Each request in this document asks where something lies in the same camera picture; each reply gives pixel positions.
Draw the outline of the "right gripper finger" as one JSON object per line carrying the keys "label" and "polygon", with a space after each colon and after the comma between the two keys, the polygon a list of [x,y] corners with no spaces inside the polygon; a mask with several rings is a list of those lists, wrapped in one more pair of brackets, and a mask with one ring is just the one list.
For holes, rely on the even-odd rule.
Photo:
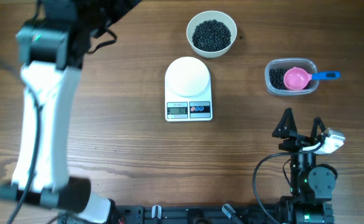
{"label": "right gripper finger", "polygon": [[280,122],[272,133],[272,137],[281,139],[297,138],[297,127],[291,108],[284,110]]}
{"label": "right gripper finger", "polygon": [[311,131],[311,134],[310,134],[310,138],[312,140],[316,140],[317,139],[317,130],[320,129],[320,134],[322,134],[326,128],[321,120],[320,117],[316,117],[314,118],[314,121],[313,121],[313,126],[312,126],[312,131]]}

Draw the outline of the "pink scoop blue handle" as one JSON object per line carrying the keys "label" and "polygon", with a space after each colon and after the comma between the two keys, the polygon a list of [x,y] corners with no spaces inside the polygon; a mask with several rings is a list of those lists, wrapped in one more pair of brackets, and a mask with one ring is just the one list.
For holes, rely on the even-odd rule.
{"label": "pink scoop blue handle", "polygon": [[308,73],[303,68],[293,67],[284,74],[284,85],[288,90],[303,90],[312,80],[336,80],[341,77],[338,71]]}

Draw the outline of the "white bowl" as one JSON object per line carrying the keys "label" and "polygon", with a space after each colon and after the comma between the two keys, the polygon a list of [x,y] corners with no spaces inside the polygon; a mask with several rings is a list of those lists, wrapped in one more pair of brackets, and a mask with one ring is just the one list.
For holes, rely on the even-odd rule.
{"label": "white bowl", "polygon": [[[229,30],[231,32],[231,44],[228,47],[226,47],[225,49],[216,51],[216,52],[206,52],[203,50],[199,50],[198,48],[196,48],[194,46],[193,41],[192,41],[192,36],[193,36],[194,30],[195,30],[195,27],[204,21],[209,21],[209,20],[214,20],[214,19],[219,22],[224,23],[227,26],[227,28],[229,28]],[[195,17],[193,17],[190,20],[190,22],[187,25],[186,35],[187,35],[187,40],[188,40],[191,48],[197,54],[199,54],[200,56],[205,57],[205,58],[216,58],[216,57],[220,57],[221,55],[225,54],[230,49],[232,44],[234,43],[234,41],[237,37],[237,26],[236,26],[236,23],[234,22],[234,20],[229,15],[225,14],[224,12],[204,11],[204,12],[197,14]]]}

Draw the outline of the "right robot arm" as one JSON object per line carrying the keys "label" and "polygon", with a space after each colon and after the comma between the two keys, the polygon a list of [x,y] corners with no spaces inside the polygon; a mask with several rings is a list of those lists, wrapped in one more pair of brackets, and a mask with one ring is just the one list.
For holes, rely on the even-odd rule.
{"label": "right robot arm", "polygon": [[315,118],[311,135],[299,134],[292,109],[287,108],[272,136],[283,140],[279,149],[291,157],[291,196],[280,198],[275,219],[278,223],[334,224],[334,211],[329,202],[338,174],[332,166],[316,163],[316,157],[331,140],[331,131],[320,118]]}

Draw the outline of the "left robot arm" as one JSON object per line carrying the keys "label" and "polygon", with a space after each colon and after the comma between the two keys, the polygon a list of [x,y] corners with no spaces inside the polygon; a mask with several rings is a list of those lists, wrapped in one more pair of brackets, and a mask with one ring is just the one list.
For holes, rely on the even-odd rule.
{"label": "left robot arm", "polygon": [[73,98],[83,58],[95,53],[91,40],[110,33],[111,25],[136,1],[38,1],[45,16],[27,20],[16,35],[24,88],[21,148],[0,200],[54,208],[85,223],[123,223],[115,202],[94,193],[86,178],[72,177],[67,137]]}

